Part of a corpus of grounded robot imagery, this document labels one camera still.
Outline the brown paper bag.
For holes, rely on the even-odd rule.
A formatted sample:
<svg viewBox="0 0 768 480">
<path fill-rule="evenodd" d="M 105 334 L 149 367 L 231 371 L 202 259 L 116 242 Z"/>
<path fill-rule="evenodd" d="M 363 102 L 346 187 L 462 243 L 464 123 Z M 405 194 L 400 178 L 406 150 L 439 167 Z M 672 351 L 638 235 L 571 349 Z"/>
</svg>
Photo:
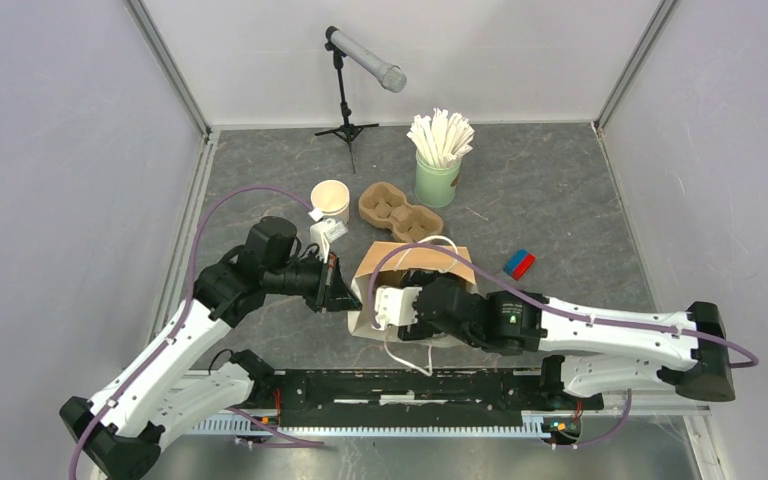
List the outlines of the brown paper bag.
<svg viewBox="0 0 768 480">
<path fill-rule="evenodd" d="M 433 373 L 432 350 L 450 348 L 462 344 L 460 340 L 444 334 L 435 333 L 430 325 L 417 322 L 402 327 L 388 327 L 379 331 L 373 328 L 373 308 L 375 291 L 381 286 L 396 288 L 422 287 L 434 279 L 450 278 L 457 285 L 465 287 L 467 292 L 478 291 L 473 270 L 460 262 L 468 260 L 467 248 L 458 247 L 449 238 L 432 235 L 424 238 L 421 248 L 403 249 L 400 243 L 376 241 L 364 255 L 351 281 L 350 289 L 362 301 L 360 311 L 347 314 L 347 328 L 351 335 L 384 344 L 390 358 L 409 370 L 425 376 Z M 420 367 L 408 360 L 396 356 L 390 350 L 392 343 L 413 343 L 427 347 L 427 365 Z"/>
</svg>

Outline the white paper cup printed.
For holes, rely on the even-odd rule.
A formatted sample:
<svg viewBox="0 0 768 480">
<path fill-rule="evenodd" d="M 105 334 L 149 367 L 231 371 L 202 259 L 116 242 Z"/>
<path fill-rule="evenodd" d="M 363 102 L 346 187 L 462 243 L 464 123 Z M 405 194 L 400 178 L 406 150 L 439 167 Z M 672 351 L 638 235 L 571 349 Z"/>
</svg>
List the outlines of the white paper cup printed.
<svg viewBox="0 0 768 480">
<path fill-rule="evenodd" d="M 351 194 L 347 185 L 338 180 L 324 180 L 313 187 L 311 204 L 325 217 L 348 224 L 350 220 Z"/>
</svg>

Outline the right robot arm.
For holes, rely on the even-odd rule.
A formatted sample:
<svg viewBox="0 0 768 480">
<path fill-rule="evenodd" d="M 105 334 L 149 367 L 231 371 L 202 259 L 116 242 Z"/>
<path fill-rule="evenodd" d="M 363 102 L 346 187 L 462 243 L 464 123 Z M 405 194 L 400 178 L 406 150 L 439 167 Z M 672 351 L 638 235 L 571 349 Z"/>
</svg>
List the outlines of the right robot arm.
<svg viewBox="0 0 768 480">
<path fill-rule="evenodd" d="M 486 353 L 543 353 L 537 392 L 551 408 L 624 389 L 671 389 L 708 403 L 736 397 L 724 325 L 713 303 L 638 313 L 525 291 L 482 296 L 437 279 L 419 290 L 413 308 L 419 322 Z"/>
</svg>

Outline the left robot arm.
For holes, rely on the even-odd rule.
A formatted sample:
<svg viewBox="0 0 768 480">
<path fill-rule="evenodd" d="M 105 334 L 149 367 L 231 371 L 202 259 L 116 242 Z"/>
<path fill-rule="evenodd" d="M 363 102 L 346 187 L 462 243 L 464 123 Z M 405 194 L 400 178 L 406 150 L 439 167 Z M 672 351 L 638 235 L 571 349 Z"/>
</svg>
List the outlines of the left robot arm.
<svg viewBox="0 0 768 480">
<path fill-rule="evenodd" d="M 110 479 L 141 479 L 169 444 L 214 413 L 243 402 L 266 405 L 274 381 L 247 367 L 243 354 L 214 378 L 177 394 L 171 389 L 269 295 L 299 297 L 314 312 L 361 310 L 331 249 L 346 231 L 325 218 L 311 226 L 312 242 L 303 248 L 292 222 L 262 218 L 243 244 L 201 271 L 171 320 L 121 374 L 91 398 L 64 403 L 59 415 L 79 453 Z"/>
</svg>

